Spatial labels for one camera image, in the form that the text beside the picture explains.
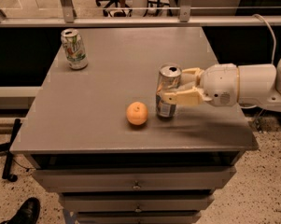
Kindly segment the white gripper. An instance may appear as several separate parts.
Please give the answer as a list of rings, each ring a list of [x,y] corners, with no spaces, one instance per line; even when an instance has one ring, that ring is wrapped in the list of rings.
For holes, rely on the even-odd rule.
[[[170,105],[196,106],[207,102],[212,106],[233,106],[237,103],[239,90],[239,71],[232,63],[215,64],[205,71],[194,67],[184,69],[181,84],[193,83],[185,91],[161,91],[160,97]]]

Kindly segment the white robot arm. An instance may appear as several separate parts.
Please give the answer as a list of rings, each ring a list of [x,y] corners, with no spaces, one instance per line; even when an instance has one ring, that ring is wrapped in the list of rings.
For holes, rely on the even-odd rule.
[[[215,64],[207,69],[182,71],[178,88],[161,90],[161,98],[171,105],[212,106],[255,105],[281,112],[281,60],[271,63]]]

